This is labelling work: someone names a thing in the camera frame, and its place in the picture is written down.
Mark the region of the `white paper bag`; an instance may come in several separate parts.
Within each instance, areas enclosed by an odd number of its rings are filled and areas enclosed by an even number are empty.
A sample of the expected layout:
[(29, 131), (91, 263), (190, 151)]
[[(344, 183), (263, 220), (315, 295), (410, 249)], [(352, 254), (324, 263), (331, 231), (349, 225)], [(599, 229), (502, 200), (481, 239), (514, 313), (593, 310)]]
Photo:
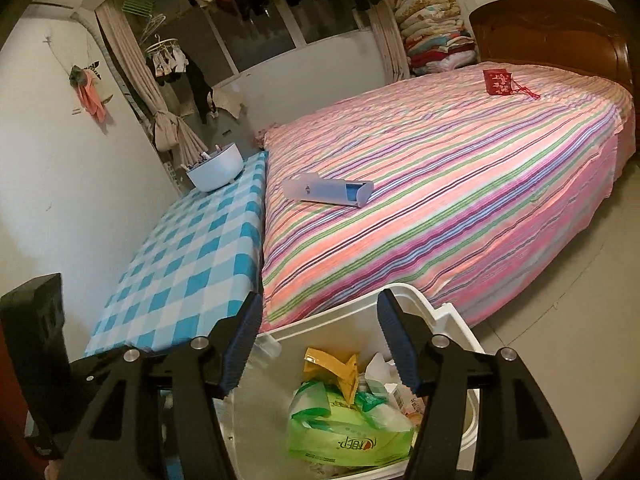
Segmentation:
[(375, 353), (364, 369), (362, 379), (370, 393), (390, 402), (410, 422), (420, 425), (425, 402), (401, 382), (393, 360), (386, 361), (381, 352)]

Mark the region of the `green tissue pack bag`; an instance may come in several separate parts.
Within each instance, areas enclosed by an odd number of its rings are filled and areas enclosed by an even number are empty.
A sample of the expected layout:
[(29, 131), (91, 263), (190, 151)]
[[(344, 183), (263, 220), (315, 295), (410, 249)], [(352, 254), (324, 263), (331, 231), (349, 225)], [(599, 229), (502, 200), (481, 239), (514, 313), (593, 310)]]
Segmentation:
[(408, 457), (416, 426), (387, 400), (358, 391), (349, 404), (341, 391), (313, 380), (301, 385), (288, 413), (288, 454), (340, 467), (382, 467)]

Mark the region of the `yellow snack wrapper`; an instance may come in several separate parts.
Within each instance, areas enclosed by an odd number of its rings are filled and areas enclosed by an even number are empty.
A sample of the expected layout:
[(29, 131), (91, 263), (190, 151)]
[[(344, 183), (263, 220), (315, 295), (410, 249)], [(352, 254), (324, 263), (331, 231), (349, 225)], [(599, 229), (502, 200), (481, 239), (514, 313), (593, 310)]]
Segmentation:
[(359, 386), (358, 354), (342, 362), (328, 352), (309, 347), (304, 355), (303, 380), (320, 380), (337, 386), (346, 403), (352, 405)]

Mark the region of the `white plastic trash bin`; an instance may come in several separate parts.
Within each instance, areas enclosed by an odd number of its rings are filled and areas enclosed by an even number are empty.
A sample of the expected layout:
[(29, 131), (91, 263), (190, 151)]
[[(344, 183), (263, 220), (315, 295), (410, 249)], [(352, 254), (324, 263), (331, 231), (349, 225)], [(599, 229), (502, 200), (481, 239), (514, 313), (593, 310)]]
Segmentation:
[(414, 394), (378, 322), (389, 292), (439, 344), (482, 348), (452, 304), (391, 284), (256, 338), (239, 385), (216, 409), (239, 479), (400, 479), (434, 399)]

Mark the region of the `blue checkered tablecloth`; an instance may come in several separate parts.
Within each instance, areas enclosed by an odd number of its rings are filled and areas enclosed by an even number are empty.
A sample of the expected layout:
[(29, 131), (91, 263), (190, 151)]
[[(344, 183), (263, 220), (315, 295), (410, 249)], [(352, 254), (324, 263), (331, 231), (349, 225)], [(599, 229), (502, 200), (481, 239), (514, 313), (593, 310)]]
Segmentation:
[(266, 154), (255, 154), (228, 185), (192, 191), (168, 209), (122, 274), (84, 358), (168, 350), (208, 335), (259, 295), (266, 169)]

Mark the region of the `white round bowl container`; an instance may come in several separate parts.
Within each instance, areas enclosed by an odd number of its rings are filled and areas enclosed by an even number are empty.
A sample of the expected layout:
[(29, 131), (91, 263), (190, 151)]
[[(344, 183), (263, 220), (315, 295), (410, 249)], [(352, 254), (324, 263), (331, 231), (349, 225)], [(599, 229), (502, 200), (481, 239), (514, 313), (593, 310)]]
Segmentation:
[(231, 183), (243, 170), (244, 159), (235, 143), (227, 144), (220, 151), (209, 154), (186, 175), (203, 193), (213, 192)]

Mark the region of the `beige tied curtain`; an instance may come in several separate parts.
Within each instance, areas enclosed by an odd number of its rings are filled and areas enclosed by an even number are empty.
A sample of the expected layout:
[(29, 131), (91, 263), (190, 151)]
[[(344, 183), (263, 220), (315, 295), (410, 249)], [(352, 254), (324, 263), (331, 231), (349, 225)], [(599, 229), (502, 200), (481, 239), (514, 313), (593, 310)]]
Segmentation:
[(96, 17), (120, 67), (152, 114), (152, 138), (157, 151), (171, 152), (177, 166), (195, 165), (208, 147), (169, 109), (124, 12), (115, 0), (105, 0), (96, 8)]

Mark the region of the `striped pink bed sheet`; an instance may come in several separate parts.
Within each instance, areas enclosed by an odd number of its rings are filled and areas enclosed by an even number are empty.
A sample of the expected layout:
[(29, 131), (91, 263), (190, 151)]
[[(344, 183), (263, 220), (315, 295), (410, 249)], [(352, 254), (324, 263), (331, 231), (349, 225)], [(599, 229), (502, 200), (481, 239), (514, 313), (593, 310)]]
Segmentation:
[[(269, 128), (264, 326), (390, 283), (483, 322), (591, 222), (634, 154), (620, 84), (508, 65), (540, 95), (490, 96), (484, 64), (407, 79)], [(286, 178), (372, 181), (362, 208), (288, 200)]]

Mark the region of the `round sock drying hanger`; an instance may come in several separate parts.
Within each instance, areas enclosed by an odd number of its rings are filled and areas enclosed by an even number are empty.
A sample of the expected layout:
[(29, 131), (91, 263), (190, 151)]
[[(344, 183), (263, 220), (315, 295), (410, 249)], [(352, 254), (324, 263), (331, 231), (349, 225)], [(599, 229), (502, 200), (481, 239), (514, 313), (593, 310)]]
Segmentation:
[(157, 41), (145, 50), (144, 56), (146, 66), (160, 86), (177, 81), (190, 64), (176, 38)]

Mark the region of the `white blue long box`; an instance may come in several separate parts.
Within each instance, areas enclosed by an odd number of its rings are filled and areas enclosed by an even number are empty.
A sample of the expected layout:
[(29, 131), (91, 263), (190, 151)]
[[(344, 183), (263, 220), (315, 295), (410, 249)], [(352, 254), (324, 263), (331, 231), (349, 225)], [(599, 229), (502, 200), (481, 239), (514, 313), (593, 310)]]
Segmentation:
[(281, 188), (288, 200), (362, 208), (374, 191), (374, 183), (299, 174), (284, 179)]

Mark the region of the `red pouch with tassel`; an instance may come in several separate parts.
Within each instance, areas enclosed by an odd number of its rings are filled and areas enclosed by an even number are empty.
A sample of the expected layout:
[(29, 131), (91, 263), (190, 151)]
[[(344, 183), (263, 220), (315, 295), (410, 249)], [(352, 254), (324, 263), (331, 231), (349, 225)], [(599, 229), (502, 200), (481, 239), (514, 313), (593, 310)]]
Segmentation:
[(510, 72), (504, 68), (492, 68), (483, 70), (486, 92), (490, 96), (514, 96), (525, 94), (534, 100), (539, 100), (540, 95), (529, 88), (518, 84)]

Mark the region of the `stack of folded quilts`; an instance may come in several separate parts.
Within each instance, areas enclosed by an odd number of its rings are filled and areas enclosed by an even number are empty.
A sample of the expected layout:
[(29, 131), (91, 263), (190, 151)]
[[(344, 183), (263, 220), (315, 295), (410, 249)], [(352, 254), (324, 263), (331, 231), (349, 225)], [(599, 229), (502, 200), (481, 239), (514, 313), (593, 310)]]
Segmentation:
[(413, 76), (477, 62), (476, 42), (457, 0), (395, 0), (394, 18)]

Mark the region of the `dark wooden headboard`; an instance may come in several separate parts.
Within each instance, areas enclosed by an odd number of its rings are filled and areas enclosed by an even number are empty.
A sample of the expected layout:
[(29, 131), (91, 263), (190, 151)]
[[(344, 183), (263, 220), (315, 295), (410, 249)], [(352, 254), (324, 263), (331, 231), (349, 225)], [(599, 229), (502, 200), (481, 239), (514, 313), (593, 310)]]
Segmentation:
[(637, 72), (618, 15), (590, 0), (496, 0), (469, 15), (485, 61), (598, 76), (634, 90)]

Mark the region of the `right beige curtain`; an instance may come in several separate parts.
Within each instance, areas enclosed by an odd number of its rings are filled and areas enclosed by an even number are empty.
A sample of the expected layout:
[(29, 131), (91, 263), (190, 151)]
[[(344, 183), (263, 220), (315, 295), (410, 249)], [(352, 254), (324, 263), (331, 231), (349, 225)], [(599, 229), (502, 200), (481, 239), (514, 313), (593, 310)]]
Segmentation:
[(371, 6), (368, 15), (372, 34), (382, 58), (385, 83), (393, 84), (408, 79), (410, 68), (390, 0), (382, 0)]

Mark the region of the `pink cloth on wall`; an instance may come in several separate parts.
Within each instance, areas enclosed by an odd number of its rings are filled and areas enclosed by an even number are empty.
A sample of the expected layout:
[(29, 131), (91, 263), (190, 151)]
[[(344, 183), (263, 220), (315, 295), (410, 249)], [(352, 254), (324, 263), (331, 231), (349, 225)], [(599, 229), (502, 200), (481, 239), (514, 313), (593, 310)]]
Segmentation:
[(70, 85), (82, 108), (99, 124), (107, 118), (106, 104), (113, 99), (113, 93), (108, 90), (96, 71), (91, 68), (80, 68), (74, 65), (70, 69)]

